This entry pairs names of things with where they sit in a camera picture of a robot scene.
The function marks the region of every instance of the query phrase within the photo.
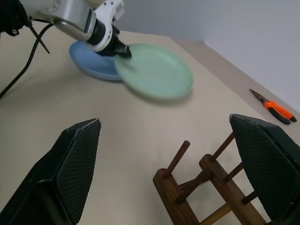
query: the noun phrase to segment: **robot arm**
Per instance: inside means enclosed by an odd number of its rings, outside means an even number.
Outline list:
[[[124,14],[123,6],[123,0],[106,0],[96,10],[85,0],[1,0],[0,7],[9,10],[0,15],[0,32],[15,36],[26,23],[39,19],[85,41],[100,55],[131,58],[129,47],[118,38],[120,31],[112,25]]]

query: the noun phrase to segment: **wooden base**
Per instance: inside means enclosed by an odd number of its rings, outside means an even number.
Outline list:
[[[210,180],[213,177],[212,173],[209,170],[202,170],[201,173],[193,180],[194,182],[192,182],[187,188],[186,190],[183,191],[183,193],[178,196],[178,198],[176,199],[176,202],[178,204],[183,203],[187,197],[189,197],[189,195],[195,191],[195,189],[200,185],[203,184],[204,182]]]
[[[194,182],[195,182],[195,179],[190,180],[190,181],[188,181],[188,182],[185,182],[185,183],[183,183],[183,184],[179,184],[179,187],[180,187],[181,191],[185,191],[185,190],[187,190],[188,187],[189,187],[192,183],[194,183]]]
[[[188,202],[184,200],[181,204],[176,203],[176,199],[181,194],[181,189],[171,174],[167,179],[164,178],[165,172],[166,169],[159,169],[153,178],[153,182],[173,224],[198,225],[199,221]]]
[[[212,171],[214,177],[210,181],[221,194],[241,224],[266,225],[266,221],[251,203],[244,205],[241,202],[241,200],[245,198],[245,195],[233,180],[229,180],[228,182],[225,181],[225,177],[227,177],[228,174],[218,161],[215,160],[212,162],[211,159],[212,155],[207,154],[201,159],[199,165],[203,170],[208,169]]]

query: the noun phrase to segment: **plate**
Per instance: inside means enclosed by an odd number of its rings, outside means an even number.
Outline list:
[[[175,99],[187,95],[193,74],[176,54],[156,45],[132,44],[131,59],[116,56],[115,67],[131,89],[151,98]]]
[[[108,81],[120,81],[121,77],[114,67],[115,57],[101,56],[82,41],[77,41],[70,46],[69,54],[73,62],[84,73]]]

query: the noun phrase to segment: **white wall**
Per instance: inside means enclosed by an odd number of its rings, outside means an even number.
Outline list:
[[[124,0],[121,29],[204,40],[300,112],[300,0]]]
[[[300,112],[300,1],[203,0],[205,43]]]
[[[124,0],[122,30],[198,40],[201,0]]]

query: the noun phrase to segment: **white robot arm casing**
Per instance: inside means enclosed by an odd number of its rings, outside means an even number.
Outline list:
[[[112,21],[125,12],[123,0],[106,0],[96,10],[85,0],[20,0],[30,19],[40,19],[54,24],[59,30],[77,40],[88,41],[94,31],[96,20],[105,26],[103,39],[96,45],[87,44],[100,52],[112,39]]]

